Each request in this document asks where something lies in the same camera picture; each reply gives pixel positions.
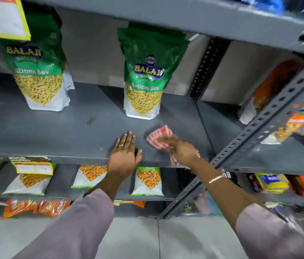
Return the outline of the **person's right hand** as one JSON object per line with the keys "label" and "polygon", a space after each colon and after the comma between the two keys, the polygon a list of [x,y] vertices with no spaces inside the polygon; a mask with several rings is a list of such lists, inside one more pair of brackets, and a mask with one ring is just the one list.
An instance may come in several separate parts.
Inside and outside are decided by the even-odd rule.
{"label": "person's right hand", "polygon": [[192,170],[197,167],[201,161],[199,151],[189,142],[180,139],[180,144],[174,152],[171,152],[176,160]]}

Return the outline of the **person's left hand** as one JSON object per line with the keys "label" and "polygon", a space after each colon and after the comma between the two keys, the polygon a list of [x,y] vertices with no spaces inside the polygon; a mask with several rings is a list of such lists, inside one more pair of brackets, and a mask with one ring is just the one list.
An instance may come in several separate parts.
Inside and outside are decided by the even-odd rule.
{"label": "person's left hand", "polygon": [[118,174],[120,178],[126,179],[138,167],[138,165],[135,165],[135,155],[138,150],[136,147],[135,135],[133,135],[130,152],[126,152],[124,150],[124,143],[127,134],[128,132],[123,134],[121,138],[117,139],[117,141],[120,141],[121,149],[114,154],[113,159],[111,159],[111,156],[109,157],[107,175],[115,173]]}

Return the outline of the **red white checked cloth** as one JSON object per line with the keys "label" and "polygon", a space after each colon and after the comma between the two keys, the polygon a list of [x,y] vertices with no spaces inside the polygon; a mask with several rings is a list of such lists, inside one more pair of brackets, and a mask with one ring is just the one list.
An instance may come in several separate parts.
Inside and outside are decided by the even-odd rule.
{"label": "red white checked cloth", "polygon": [[172,130],[167,126],[164,125],[157,130],[150,133],[150,135],[147,136],[146,141],[156,148],[157,150],[163,150],[170,155],[170,160],[172,165],[179,165],[179,162],[176,160],[174,155],[170,152],[171,148],[168,144],[160,141],[160,138],[164,137],[171,137],[173,135]]}

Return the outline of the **person's left forearm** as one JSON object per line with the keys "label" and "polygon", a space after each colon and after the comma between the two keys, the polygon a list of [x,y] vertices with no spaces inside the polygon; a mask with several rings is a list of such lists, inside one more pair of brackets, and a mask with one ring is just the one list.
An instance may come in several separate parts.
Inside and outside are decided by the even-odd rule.
{"label": "person's left forearm", "polygon": [[118,189],[134,170],[110,170],[100,187],[76,200],[12,259],[95,259],[113,221]]}

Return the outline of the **person's right forearm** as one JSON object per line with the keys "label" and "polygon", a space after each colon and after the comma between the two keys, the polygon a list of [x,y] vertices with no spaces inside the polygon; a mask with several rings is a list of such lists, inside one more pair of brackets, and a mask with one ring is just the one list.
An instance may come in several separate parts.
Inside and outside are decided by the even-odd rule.
{"label": "person's right forearm", "polygon": [[304,233],[201,159],[192,170],[232,227],[249,259],[304,259]]}

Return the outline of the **grey metal shelf rack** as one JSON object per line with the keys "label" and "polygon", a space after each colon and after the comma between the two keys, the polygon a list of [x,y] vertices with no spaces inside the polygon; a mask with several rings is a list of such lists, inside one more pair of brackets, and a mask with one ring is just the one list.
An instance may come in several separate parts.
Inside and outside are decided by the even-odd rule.
{"label": "grey metal shelf rack", "polygon": [[[272,14],[229,0],[27,0],[115,19],[140,21],[171,29],[281,48],[304,54],[304,17]],[[47,156],[60,164],[46,197],[77,198],[78,190],[66,190],[84,164],[107,164],[111,138],[131,130],[143,150],[141,166],[173,171],[162,173],[166,189],[177,186],[168,154],[157,152],[145,138],[167,124],[179,137],[192,143],[206,160],[214,157],[196,102],[191,96],[166,95],[161,114],[153,121],[123,113],[123,89],[86,83],[75,84],[72,106],[61,112],[35,111],[23,106],[13,79],[0,74],[0,160],[8,156]]]}
{"label": "grey metal shelf rack", "polygon": [[219,77],[214,78],[218,87],[213,88],[211,97],[205,95],[209,101],[199,99],[196,103],[214,150],[210,164],[220,171],[236,173],[245,189],[248,182],[242,173],[304,175],[304,146],[295,138],[279,145],[261,144],[304,107],[304,69],[248,125],[243,125],[237,116],[255,83],[278,56],[284,55],[294,53],[234,41],[228,47],[228,55],[223,56]]}

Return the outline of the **large green snack packet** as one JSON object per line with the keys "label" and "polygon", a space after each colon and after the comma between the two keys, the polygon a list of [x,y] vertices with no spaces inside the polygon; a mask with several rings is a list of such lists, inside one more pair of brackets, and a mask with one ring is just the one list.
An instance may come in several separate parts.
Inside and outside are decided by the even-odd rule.
{"label": "large green snack packet", "polygon": [[151,120],[159,114],[163,91],[179,66],[189,40],[180,30],[133,21],[126,28],[118,28],[118,40],[125,57],[125,115]]}
{"label": "large green snack packet", "polygon": [[62,48],[62,22],[53,8],[25,13],[30,41],[0,39],[0,50],[32,110],[60,112],[74,89]]}

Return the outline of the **pale blue pink packet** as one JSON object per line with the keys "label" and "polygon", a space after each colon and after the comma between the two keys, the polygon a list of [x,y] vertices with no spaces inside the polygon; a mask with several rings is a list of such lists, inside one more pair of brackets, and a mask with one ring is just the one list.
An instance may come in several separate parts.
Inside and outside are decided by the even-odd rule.
{"label": "pale blue pink packet", "polygon": [[192,200],[186,201],[182,213],[185,215],[222,216],[218,205],[206,189],[202,189]]}

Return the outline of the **yellow blue snack packet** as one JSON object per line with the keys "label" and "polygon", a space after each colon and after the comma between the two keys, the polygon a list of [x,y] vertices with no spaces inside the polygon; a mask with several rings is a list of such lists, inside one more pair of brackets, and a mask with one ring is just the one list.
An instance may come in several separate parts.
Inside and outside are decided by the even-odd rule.
{"label": "yellow blue snack packet", "polygon": [[292,186],[284,174],[254,174],[259,182],[262,193],[283,194],[292,191]]}

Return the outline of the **clear packet of orange snack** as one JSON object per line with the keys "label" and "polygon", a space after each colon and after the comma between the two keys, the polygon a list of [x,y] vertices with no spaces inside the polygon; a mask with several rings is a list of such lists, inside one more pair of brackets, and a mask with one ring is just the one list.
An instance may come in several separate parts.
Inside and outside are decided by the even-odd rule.
{"label": "clear packet of orange snack", "polygon": [[240,104],[241,108],[237,113],[239,121],[248,125],[303,66],[304,60],[298,56],[280,56],[277,58],[249,90],[244,102]]}

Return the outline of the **orange yellow snack packet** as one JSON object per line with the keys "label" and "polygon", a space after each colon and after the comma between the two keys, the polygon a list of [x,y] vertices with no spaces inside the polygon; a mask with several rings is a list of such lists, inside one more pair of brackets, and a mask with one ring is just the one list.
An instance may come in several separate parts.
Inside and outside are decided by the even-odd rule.
{"label": "orange yellow snack packet", "polygon": [[304,126],[304,107],[298,113],[295,113],[284,126],[278,128],[272,134],[270,134],[266,139],[264,139],[261,144],[263,145],[276,145],[281,144],[287,138],[289,138],[293,133],[299,131],[301,127]]}

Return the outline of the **yellow bordered white label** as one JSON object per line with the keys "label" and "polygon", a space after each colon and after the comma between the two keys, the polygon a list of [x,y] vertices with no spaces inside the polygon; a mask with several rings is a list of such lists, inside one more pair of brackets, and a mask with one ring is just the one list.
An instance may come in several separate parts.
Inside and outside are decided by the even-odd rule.
{"label": "yellow bordered white label", "polygon": [[21,0],[0,0],[0,38],[31,40]]}

